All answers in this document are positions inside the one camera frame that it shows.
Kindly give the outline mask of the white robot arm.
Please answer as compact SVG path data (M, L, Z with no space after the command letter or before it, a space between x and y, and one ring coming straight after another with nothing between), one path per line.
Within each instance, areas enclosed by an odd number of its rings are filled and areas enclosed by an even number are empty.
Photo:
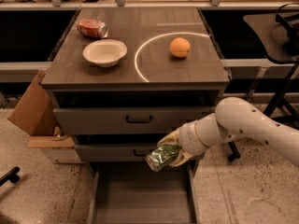
M286 160L299 166L299 131L280 124L240 98L221 100L215 112L185 123L160 140L158 147L179 145L182 149L171 166L179 166L210 147L247 137L268 145Z

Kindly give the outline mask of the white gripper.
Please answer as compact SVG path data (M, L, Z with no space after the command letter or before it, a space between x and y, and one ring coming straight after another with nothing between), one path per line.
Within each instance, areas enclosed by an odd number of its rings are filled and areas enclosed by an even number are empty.
M177 146L180 145L182 150L178 156L169 163L170 167L177 167L187 162L192 156L199 156L207 151L207 147L200 140L196 129L196 122L189 122L174 130L162 138L157 146Z

